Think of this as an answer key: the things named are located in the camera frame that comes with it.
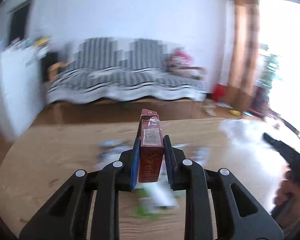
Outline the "person's right hand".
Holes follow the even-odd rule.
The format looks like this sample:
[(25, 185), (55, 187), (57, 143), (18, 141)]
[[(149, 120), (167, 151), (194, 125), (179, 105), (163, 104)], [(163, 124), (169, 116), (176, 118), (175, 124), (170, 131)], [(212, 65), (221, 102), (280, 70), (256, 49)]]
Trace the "person's right hand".
[(293, 172), (287, 171), (285, 179), (281, 181), (280, 187), (276, 192), (274, 204), (280, 206), (292, 198), (294, 198), (294, 209), (300, 210), (300, 184), (294, 180)]

